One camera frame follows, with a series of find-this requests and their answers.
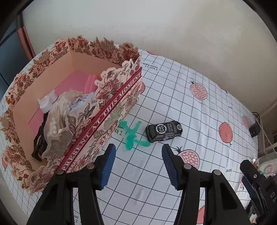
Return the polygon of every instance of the decorative gift box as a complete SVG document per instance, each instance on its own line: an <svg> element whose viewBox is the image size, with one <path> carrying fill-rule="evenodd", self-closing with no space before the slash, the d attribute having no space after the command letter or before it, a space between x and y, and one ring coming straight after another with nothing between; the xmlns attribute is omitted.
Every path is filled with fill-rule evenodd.
<svg viewBox="0 0 277 225"><path fill-rule="evenodd" d="M74 172L95 160L138 100L140 60L138 48L132 44L117 47L106 39L89 42L78 36L58 40L26 66L28 71L24 68L15 77L5 96L9 108L0 121L11 143L3 160L23 189L42 191L57 168ZM71 95L71 101L78 99L87 91L92 75L98 77L92 84L96 91L64 116L58 134L46 134L45 125L47 149L41 162L33 158L34 138L43 122L38 100L53 90L59 96L53 107L60 107L66 95ZM53 118L55 114L50 110L48 126L50 115Z"/></svg>

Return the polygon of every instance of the pomegranate print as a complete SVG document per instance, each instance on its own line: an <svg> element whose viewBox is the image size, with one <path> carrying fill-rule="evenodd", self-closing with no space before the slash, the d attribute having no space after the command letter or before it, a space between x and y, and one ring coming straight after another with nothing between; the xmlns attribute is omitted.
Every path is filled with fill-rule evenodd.
<svg viewBox="0 0 277 225"><path fill-rule="evenodd" d="M190 90L194 97L196 97L199 100L204 100L207 98L208 93L207 89L199 83L194 83L194 81L191 81L192 85L190 86Z"/></svg>
<svg viewBox="0 0 277 225"><path fill-rule="evenodd" d="M189 163L192 166L194 166L196 169L198 169L199 161L200 161L198 154L195 151L189 150L189 149L181 152L181 148L177 147L178 150L176 151L178 152L178 156L181 157L184 163Z"/></svg>
<svg viewBox="0 0 277 225"><path fill-rule="evenodd" d="M249 122L249 119L246 116L242 117L242 122L245 125L246 129L250 128L250 122Z"/></svg>
<svg viewBox="0 0 277 225"><path fill-rule="evenodd" d="M2 157L2 165L6 171L6 168L8 167L8 164L4 161L4 158Z"/></svg>
<svg viewBox="0 0 277 225"><path fill-rule="evenodd" d="M240 188L243 188L243 187L244 187L244 184L243 184L243 182L242 182L242 178L241 178L241 180L240 180Z"/></svg>
<svg viewBox="0 0 277 225"><path fill-rule="evenodd" d="M219 136L225 143L230 143L233 140L233 131L228 123L223 122L219 126Z"/></svg>
<svg viewBox="0 0 277 225"><path fill-rule="evenodd" d="M202 206L198 210L198 216L197 216L197 222L196 222L196 224L202 224L202 223L204 223L204 215L205 215L205 206Z"/></svg>
<svg viewBox="0 0 277 225"><path fill-rule="evenodd" d="M142 82L140 93L142 94L144 92L144 90L145 90L145 84Z"/></svg>

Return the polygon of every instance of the bed sheet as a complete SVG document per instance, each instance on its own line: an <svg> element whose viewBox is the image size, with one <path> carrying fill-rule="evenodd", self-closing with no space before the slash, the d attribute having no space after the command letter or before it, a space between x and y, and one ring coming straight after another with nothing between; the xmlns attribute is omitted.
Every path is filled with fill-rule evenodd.
<svg viewBox="0 0 277 225"><path fill-rule="evenodd" d="M241 184L239 166L243 160L257 156L257 137L251 138L247 129L255 121L251 112L230 93L193 69L147 51L140 52L143 92L124 120L131 128L142 121L137 134L137 139L141 140L146 140L147 125L171 120L181 123L183 133L179 138L152 143L150 147L138 145L127 151L125 131L120 126L116 129L100 153L104 153L109 143L117 148L108 185L97 191L105 225L173 224L181 192L170 184L164 167L161 157L164 143L168 143L175 154L195 154L199 158L196 166L201 171L220 170L246 207L250 198ZM6 110L3 98L0 115ZM2 157L8 142L2 131L0 136ZM23 191L11 175L11 168L3 164L0 169L13 196L29 216L41 193L31 195ZM78 189L74 188L73 194L75 224L81 224ZM202 188L199 209L204 206L204 199Z"/></svg>

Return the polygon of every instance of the toy car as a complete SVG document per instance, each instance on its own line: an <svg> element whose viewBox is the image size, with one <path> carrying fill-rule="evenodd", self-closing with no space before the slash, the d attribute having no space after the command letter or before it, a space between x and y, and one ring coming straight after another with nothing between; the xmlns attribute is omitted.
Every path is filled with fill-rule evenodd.
<svg viewBox="0 0 277 225"><path fill-rule="evenodd" d="M151 143L180 137L182 131L181 124L175 120L166 123L151 124L145 128L146 137Z"/></svg>

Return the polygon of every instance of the green toy figure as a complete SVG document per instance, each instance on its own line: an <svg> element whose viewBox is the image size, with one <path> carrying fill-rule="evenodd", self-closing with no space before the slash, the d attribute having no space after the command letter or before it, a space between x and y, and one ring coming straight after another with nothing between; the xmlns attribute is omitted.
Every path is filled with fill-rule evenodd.
<svg viewBox="0 0 277 225"><path fill-rule="evenodd" d="M149 141L141 141L141 140L135 139L137 137L135 133L137 132L140 124L141 124L141 121L138 121L136 126L135 126L135 128L134 129L130 129L128 127L126 121L123 121L123 120L120 121L120 126L122 126L124 129L127 130L127 137L126 137L126 144L125 144L125 146L126 146L126 149L128 151L130 151L134 147L134 142L138 143L139 145L142 145L144 147L148 147L151 144Z"/></svg>

